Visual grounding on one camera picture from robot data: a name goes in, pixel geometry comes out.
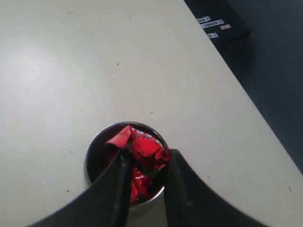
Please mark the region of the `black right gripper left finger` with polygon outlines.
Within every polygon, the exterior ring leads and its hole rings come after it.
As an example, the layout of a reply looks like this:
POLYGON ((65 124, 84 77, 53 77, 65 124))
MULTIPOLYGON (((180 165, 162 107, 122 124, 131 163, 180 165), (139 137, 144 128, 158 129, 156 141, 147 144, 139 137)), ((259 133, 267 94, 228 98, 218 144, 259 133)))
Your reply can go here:
POLYGON ((120 151, 97 180, 71 203, 34 227, 124 227, 129 213, 132 159, 120 151))

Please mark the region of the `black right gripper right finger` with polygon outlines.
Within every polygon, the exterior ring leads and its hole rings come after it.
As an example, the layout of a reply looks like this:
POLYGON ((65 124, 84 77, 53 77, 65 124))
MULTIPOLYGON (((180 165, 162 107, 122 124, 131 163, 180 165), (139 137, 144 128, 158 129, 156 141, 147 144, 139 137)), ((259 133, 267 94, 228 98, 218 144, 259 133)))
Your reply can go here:
POLYGON ((262 227, 216 194, 189 166, 181 153, 171 149, 165 167, 164 203, 169 227, 262 227))

